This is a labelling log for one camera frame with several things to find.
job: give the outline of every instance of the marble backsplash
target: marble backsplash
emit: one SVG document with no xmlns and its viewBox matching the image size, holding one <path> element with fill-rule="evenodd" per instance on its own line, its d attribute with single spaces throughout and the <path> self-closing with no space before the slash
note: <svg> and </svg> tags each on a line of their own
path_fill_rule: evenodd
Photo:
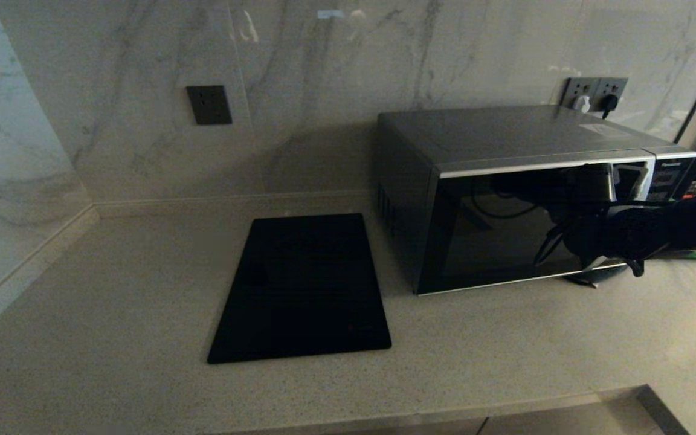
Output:
<svg viewBox="0 0 696 435">
<path fill-rule="evenodd" d="M 90 203 L 0 23 L 0 279 Z"/>
<path fill-rule="evenodd" d="M 610 120 L 673 140 L 696 99 L 696 0 L 0 0 L 95 201 L 368 187 L 381 111 L 555 104 L 629 77 Z M 225 85 L 232 126 L 184 87 Z"/>
</svg>

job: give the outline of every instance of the speckled countertop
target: speckled countertop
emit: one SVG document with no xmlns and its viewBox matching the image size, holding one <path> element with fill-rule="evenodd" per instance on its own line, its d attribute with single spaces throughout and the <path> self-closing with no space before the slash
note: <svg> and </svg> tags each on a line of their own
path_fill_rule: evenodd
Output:
<svg viewBox="0 0 696 435">
<path fill-rule="evenodd" d="M 600 289 L 543 279 L 418 298 L 369 203 L 246 199 L 103 220 L 0 317 L 0 432 L 434 421 L 648 384 L 696 433 L 696 261 L 652 261 Z M 392 349 L 208 366 L 251 220 L 352 211 L 365 213 Z"/>
</svg>

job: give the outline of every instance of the stainless steel top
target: stainless steel top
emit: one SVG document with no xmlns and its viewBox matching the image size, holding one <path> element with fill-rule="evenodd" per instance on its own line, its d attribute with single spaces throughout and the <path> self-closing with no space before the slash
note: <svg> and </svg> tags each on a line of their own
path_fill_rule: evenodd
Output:
<svg viewBox="0 0 696 435">
<path fill-rule="evenodd" d="M 593 152 L 696 155 L 669 141 L 552 105 L 383 113 L 379 122 L 401 133 L 441 173 L 478 169 L 484 160 L 527 162 L 540 156 L 574 158 Z"/>
</svg>

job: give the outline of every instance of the wall outlet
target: wall outlet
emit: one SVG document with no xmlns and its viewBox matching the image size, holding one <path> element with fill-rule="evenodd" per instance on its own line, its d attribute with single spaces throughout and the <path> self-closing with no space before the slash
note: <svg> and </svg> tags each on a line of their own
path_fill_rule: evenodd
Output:
<svg viewBox="0 0 696 435">
<path fill-rule="evenodd" d="M 619 77 L 571 77 L 565 87 L 560 105 L 572 108 L 577 97 L 590 97 L 589 111 L 603 111 L 603 97 L 613 94 L 621 98 L 627 86 L 627 78 Z"/>
<path fill-rule="evenodd" d="M 560 101 L 560 105 L 566 108 L 572 108 L 574 101 L 583 95 L 590 97 L 591 104 L 592 99 L 595 96 L 596 89 L 598 88 L 598 82 L 599 78 L 597 77 L 569 78 L 569 83 L 565 87 L 565 92 L 563 93 L 563 99 Z"/>
<path fill-rule="evenodd" d="M 603 98 L 607 95 L 616 95 L 622 98 L 622 92 L 627 86 L 627 78 L 601 77 L 598 87 L 594 91 L 594 97 L 590 97 L 592 107 L 590 111 L 603 111 Z"/>
<path fill-rule="evenodd" d="M 188 86 L 187 94 L 198 126 L 233 123 L 224 86 Z"/>
</svg>

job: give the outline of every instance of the microwave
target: microwave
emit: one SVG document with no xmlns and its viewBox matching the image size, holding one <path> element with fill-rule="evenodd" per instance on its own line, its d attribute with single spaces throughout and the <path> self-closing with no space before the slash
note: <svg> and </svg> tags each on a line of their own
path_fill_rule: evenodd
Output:
<svg viewBox="0 0 696 435">
<path fill-rule="evenodd" d="M 571 174 L 607 170 L 611 201 L 662 202 L 696 158 L 559 106 L 381 113 L 373 148 L 376 207 L 418 295 L 621 265 L 563 244 L 534 261 L 570 206 L 560 192 L 582 190 Z"/>
</svg>

